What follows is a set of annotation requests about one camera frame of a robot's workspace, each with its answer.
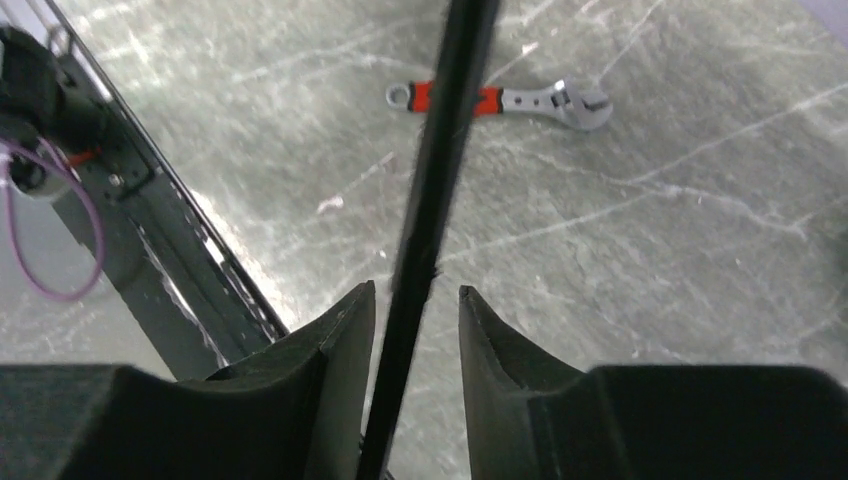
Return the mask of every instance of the orange wrench handle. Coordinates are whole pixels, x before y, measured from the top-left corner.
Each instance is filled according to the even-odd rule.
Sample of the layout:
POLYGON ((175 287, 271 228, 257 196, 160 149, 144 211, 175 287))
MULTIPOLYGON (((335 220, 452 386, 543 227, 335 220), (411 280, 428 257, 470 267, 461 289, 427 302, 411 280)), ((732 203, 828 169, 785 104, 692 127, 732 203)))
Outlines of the orange wrench handle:
MULTIPOLYGON (((433 82, 419 82, 409 84, 410 112, 427 113, 430 110, 430 89, 433 82)), ((474 116, 497 115, 503 113, 503 88, 483 87, 480 89, 480 98, 474 107, 474 116)))

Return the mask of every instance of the black rod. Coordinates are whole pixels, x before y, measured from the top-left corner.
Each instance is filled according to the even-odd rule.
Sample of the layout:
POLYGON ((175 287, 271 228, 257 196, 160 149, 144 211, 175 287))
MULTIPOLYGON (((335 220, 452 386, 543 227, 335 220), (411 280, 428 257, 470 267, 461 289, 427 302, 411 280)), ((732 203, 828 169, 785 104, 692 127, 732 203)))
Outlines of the black rod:
POLYGON ((386 470, 500 0, 453 0, 418 151, 357 480, 386 470))

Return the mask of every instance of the wrench jaw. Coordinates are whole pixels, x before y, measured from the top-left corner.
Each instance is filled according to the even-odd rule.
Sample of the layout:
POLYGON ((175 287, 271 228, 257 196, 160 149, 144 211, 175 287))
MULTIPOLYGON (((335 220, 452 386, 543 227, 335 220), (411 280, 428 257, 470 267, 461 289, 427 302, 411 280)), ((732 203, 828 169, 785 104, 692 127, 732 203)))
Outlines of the wrench jaw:
POLYGON ((581 92, 570 80, 551 87, 558 119, 574 130, 588 132, 604 126, 612 116, 609 96, 600 90, 581 92))
POLYGON ((597 90, 580 92, 568 80, 560 80, 540 90, 505 88, 501 101, 503 113, 545 115, 583 132, 602 127, 612 116, 612 104, 605 93, 597 90))

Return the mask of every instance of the black 3d-printed part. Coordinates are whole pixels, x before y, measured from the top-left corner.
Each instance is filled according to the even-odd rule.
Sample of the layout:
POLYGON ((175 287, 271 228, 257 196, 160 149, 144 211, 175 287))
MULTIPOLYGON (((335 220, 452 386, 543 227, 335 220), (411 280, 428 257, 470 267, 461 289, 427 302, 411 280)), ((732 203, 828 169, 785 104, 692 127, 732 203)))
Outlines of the black 3d-printed part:
POLYGON ((205 381, 0 367, 0 478, 352 480, 374 284, 205 381))
POLYGON ((604 366, 581 373, 460 291, 474 478, 848 478, 848 395, 802 367, 604 366))
POLYGON ((53 121, 58 96, 50 51, 28 33, 9 24, 0 26, 0 111, 43 132, 53 121))
POLYGON ((499 6, 499 0, 450 5, 392 279, 358 480, 381 478, 389 460, 499 6))

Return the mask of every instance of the purple cable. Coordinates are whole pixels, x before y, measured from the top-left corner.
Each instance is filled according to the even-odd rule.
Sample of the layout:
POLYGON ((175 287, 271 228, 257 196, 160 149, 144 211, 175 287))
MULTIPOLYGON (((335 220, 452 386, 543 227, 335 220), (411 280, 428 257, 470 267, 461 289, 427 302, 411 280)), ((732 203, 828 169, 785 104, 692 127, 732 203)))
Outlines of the purple cable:
POLYGON ((97 280, 100 278, 100 275, 103 273, 103 263, 106 259, 106 239, 103 234, 103 223, 100 219, 100 215, 97 212, 97 207, 94 205, 94 201, 88 195, 88 192, 85 191, 83 186, 74 178, 71 173, 63 167, 64 162, 59 157, 58 152, 53 148, 50 143, 46 140, 41 139, 41 146, 48 152, 48 154, 52 157, 52 163, 48 160, 45 160, 39 157, 37 154, 22 148, 19 145, 16 145, 9 140, 0 139, 0 145, 5 146, 9 150, 9 154, 19 155, 37 165, 44 168, 47 173, 51 175, 55 175, 65 182, 68 183, 68 186, 77 194, 82 202, 83 207, 85 207, 86 212, 88 212, 88 216, 91 218, 91 228, 94 230, 94 271, 91 273, 91 277, 88 281, 83 285, 82 288, 77 290, 76 292, 71 293, 60 293, 55 290, 50 289, 45 286, 39 279, 30 272, 29 267, 26 264, 23 256, 23 250, 21 249, 20 241, 18 240, 18 232, 17 232, 17 219, 15 216, 15 208, 14 208, 14 192, 12 191, 12 178, 10 174, 11 162, 6 162, 5 165, 0 165, 0 179, 5 180, 6 184, 5 188, 2 190, 5 191, 6 198, 6 224, 9 230, 9 241, 12 244, 12 253, 15 256, 15 260, 18 262, 18 266, 21 269, 21 272, 24 274, 27 283, 32 286, 32 288, 38 293, 44 295, 50 300, 54 300, 57 302, 75 302, 82 297, 88 295, 92 289, 97 285, 97 280))

